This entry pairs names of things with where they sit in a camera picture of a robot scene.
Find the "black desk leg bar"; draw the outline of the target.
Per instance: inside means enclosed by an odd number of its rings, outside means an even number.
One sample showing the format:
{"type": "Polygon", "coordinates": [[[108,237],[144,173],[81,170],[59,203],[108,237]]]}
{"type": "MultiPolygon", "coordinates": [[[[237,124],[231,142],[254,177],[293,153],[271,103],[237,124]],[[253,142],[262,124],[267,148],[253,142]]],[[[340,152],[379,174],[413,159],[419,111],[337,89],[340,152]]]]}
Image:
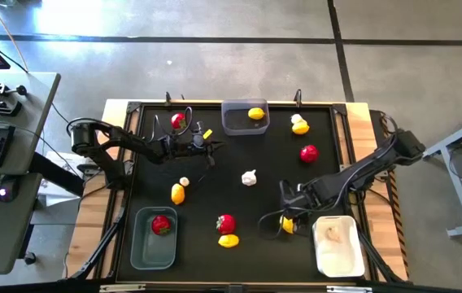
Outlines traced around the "black desk leg bar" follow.
{"type": "Polygon", "coordinates": [[[39,173],[43,178],[64,188],[74,195],[82,196],[84,181],[81,177],[59,167],[43,155],[35,153],[28,167],[30,173],[39,173]]]}

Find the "translucent grey plastic basket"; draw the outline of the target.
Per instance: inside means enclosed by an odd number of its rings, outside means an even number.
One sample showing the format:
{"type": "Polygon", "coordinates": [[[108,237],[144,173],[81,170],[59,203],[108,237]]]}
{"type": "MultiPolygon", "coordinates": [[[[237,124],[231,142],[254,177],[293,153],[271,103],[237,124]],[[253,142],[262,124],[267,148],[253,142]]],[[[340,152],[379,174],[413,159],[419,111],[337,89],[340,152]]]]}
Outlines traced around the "translucent grey plastic basket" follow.
{"type": "Polygon", "coordinates": [[[224,132],[228,136],[264,134],[270,124],[268,102],[262,98],[224,100],[221,116],[224,132]],[[249,110],[256,107],[264,112],[259,120],[248,116],[249,110]]]}

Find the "red strawberry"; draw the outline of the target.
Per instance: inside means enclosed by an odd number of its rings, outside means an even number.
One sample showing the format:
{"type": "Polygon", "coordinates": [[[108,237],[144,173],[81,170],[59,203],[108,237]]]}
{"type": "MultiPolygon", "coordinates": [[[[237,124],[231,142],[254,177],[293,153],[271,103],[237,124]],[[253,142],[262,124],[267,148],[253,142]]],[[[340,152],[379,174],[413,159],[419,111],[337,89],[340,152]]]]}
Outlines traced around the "red strawberry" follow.
{"type": "Polygon", "coordinates": [[[171,221],[165,215],[155,216],[151,222],[151,229],[156,235],[168,234],[171,230],[171,221]]]}
{"type": "Polygon", "coordinates": [[[220,234],[233,234],[236,229],[236,221],[229,214],[221,215],[217,218],[216,229],[220,234]]]}
{"type": "Polygon", "coordinates": [[[185,114],[182,112],[172,115],[170,122],[173,129],[184,129],[187,126],[185,114]]]}

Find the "black computer mouse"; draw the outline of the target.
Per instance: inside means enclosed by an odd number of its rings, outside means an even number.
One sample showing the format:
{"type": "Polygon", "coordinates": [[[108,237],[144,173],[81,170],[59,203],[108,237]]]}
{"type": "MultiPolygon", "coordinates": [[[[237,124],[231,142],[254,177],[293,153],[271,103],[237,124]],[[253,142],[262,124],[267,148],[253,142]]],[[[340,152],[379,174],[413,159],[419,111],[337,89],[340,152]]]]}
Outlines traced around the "black computer mouse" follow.
{"type": "Polygon", "coordinates": [[[20,187],[20,177],[14,175],[0,176],[0,202],[9,203],[13,201],[20,187]]]}

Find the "white plastic basket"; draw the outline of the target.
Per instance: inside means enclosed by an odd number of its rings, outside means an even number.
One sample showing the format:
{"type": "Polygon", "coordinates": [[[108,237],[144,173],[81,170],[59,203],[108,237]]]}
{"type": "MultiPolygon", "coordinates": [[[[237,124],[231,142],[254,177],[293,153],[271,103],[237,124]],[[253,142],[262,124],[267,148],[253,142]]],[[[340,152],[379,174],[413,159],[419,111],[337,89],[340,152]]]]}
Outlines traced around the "white plastic basket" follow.
{"type": "Polygon", "coordinates": [[[318,270],[329,278],[356,278],[365,274],[364,258],[355,219],[351,216],[321,216],[312,226],[318,270]],[[336,226],[342,242],[325,239],[325,230],[336,226]]]}

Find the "silver metal bracket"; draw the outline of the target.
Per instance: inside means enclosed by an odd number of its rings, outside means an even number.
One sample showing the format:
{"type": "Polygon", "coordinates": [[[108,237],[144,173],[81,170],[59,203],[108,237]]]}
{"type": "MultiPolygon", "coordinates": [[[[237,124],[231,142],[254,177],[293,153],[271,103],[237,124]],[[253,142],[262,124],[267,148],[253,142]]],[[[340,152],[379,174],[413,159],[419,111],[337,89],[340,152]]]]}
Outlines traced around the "silver metal bracket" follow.
{"type": "Polygon", "coordinates": [[[99,293],[144,291],[145,289],[145,284],[110,284],[100,286],[99,293]]]}
{"type": "Polygon", "coordinates": [[[373,293],[371,287],[362,286],[327,286],[327,293],[373,293]]]}

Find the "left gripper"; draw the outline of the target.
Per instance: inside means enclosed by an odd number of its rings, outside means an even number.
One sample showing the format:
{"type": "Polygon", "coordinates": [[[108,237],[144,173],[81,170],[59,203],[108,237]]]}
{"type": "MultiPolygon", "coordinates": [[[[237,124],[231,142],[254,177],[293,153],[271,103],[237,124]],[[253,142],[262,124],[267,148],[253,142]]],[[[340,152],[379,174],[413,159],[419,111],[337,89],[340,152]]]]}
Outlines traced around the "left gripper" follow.
{"type": "Polygon", "coordinates": [[[207,142],[202,132],[189,132],[181,136],[181,155],[205,155],[208,167],[212,168],[216,165],[212,148],[223,147],[224,145],[225,142],[221,141],[207,142]]]}

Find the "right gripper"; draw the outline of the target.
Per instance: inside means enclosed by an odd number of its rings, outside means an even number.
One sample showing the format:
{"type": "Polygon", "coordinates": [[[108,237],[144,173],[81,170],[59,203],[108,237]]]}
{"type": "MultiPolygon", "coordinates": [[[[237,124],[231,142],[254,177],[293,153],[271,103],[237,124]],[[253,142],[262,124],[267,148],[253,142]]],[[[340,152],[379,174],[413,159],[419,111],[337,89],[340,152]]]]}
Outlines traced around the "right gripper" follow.
{"type": "Polygon", "coordinates": [[[316,208],[313,195],[303,191],[295,191],[288,181],[279,182],[281,192],[281,215],[278,233],[283,230],[284,216],[297,216],[294,219],[294,233],[299,236],[308,235],[308,213],[316,208]]]}

